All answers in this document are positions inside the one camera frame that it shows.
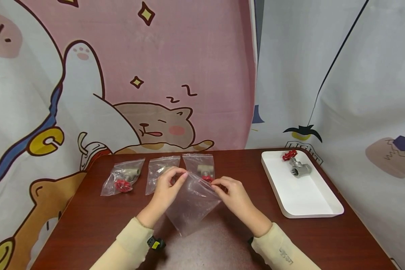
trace fabric backdrop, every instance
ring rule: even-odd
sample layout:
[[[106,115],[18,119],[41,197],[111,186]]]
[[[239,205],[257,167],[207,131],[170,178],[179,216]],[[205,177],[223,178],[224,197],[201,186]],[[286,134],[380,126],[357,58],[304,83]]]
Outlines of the fabric backdrop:
[[[405,270],[405,0],[265,1],[255,99],[246,147],[311,151]]]
[[[0,0],[0,270],[31,267],[98,157],[245,147],[252,10]]]

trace red valve handle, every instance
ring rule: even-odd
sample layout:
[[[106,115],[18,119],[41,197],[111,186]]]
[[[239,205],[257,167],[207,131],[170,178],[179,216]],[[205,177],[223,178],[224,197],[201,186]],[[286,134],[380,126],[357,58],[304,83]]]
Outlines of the red valve handle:
[[[283,159],[284,161],[287,161],[287,160],[290,160],[291,158],[295,157],[296,155],[297,155],[297,151],[296,151],[296,150],[291,150],[291,151],[289,151],[288,153],[285,153],[285,154],[282,156],[282,159]]]
[[[213,181],[213,178],[211,178],[210,176],[202,176],[201,178],[202,178],[203,180],[209,182],[209,183],[211,183],[211,182]]]
[[[132,190],[132,185],[128,181],[125,181],[124,179],[118,179],[114,183],[115,188],[123,193],[129,192]]]

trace white tray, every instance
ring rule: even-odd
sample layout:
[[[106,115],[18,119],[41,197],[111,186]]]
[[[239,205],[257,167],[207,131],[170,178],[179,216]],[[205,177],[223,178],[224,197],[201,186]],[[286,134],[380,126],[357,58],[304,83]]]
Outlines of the white tray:
[[[309,157],[297,150],[296,159],[312,167],[309,175],[297,178],[289,162],[282,160],[286,151],[266,151],[261,162],[273,188],[282,214],[290,219],[333,217],[344,213],[335,194],[328,187]]]

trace orange cartoon animal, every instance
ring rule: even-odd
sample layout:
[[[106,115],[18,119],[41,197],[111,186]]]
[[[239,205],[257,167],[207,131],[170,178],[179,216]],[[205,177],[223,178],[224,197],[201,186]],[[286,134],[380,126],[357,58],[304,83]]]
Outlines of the orange cartoon animal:
[[[40,179],[30,186],[34,207],[15,235],[0,243],[0,270],[30,269],[85,172],[63,179]]]

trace clear plastic bag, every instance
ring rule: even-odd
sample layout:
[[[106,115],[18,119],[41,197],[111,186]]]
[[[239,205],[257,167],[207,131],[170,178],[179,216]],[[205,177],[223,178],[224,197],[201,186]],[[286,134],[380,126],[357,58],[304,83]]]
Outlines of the clear plastic bag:
[[[101,196],[112,196],[121,192],[129,192],[132,185],[140,177],[141,168],[146,159],[137,159],[114,164],[111,174],[103,183]]]
[[[178,165],[180,165],[180,156],[163,156],[158,159],[151,159],[148,163],[145,195],[154,193],[158,177],[163,174],[168,167],[178,167]]]
[[[221,199],[207,181],[189,172],[176,199],[166,210],[166,216],[181,236],[188,236],[220,202]]]
[[[183,154],[183,161],[187,171],[209,183],[215,179],[215,161],[211,154]]]

